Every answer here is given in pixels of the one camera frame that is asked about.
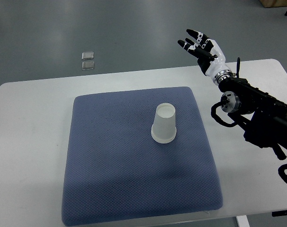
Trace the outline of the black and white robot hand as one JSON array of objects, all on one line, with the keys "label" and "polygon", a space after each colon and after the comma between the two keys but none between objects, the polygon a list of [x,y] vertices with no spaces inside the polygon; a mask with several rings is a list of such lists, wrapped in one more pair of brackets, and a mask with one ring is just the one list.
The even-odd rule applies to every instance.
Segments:
[{"label": "black and white robot hand", "polygon": [[226,58],[217,42],[202,32],[187,29],[193,40],[186,38],[178,40],[178,44],[197,59],[202,73],[210,77],[215,84],[233,75],[226,65]]}]

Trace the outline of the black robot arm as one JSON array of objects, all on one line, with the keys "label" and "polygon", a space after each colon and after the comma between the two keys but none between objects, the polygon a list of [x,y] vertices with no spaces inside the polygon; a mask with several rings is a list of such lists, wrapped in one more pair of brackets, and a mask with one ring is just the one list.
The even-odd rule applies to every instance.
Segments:
[{"label": "black robot arm", "polygon": [[239,72],[219,72],[215,78],[223,93],[211,108],[211,116],[225,127],[240,126],[245,141],[260,148],[272,148],[277,158],[286,159],[287,104],[240,78]]}]

